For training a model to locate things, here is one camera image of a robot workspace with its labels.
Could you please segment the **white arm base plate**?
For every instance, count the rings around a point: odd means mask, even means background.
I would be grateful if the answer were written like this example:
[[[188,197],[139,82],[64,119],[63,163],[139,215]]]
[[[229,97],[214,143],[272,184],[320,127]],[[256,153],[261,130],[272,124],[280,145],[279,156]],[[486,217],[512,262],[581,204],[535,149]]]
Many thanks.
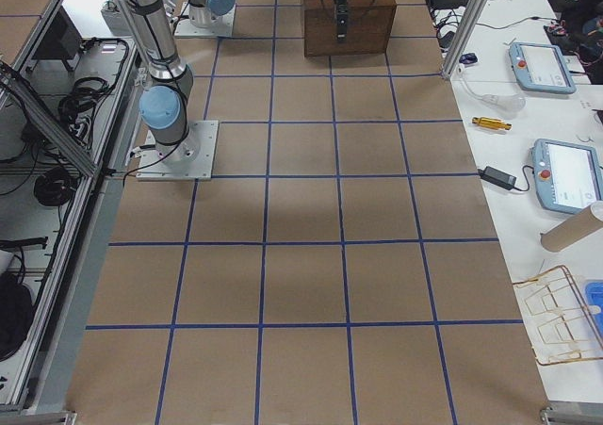
[[[217,16],[206,8],[183,5],[174,28],[176,38],[230,38],[233,34],[236,8]]]
[[[192,121],[188,123],[187,138],[166,159],[171,148],[159,145],[143,151],[141,169],[135,172],[141,181],[210,180],[219,132],[219,122]]]

